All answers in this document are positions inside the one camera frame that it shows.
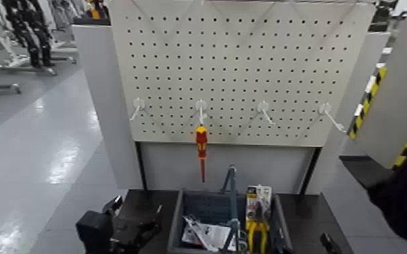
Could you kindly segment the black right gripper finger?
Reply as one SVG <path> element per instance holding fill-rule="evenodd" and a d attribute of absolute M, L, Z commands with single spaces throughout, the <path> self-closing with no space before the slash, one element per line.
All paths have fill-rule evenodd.
<path fill-rule="evenodd" d="M 322 233 L 320 235 L 320 242 L 328 254 L 341 254 L 340 246 L 333 240 L 333 238 L 329 234 Z"/>

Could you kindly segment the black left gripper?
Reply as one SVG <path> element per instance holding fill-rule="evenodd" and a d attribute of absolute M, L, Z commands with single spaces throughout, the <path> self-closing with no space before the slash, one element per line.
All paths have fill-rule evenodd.
<path fill-rule="evenodd" d="M 75 224 L 85 253 L 110 253 L 111 238 L 115 250 L 141 250 L 162 231 L 162 213 L 155 212 L 140 218 L 114 220 L 112 217 L 123 204 L 121 195 L 107 202 L 101 212 L 88 210 Z"/>

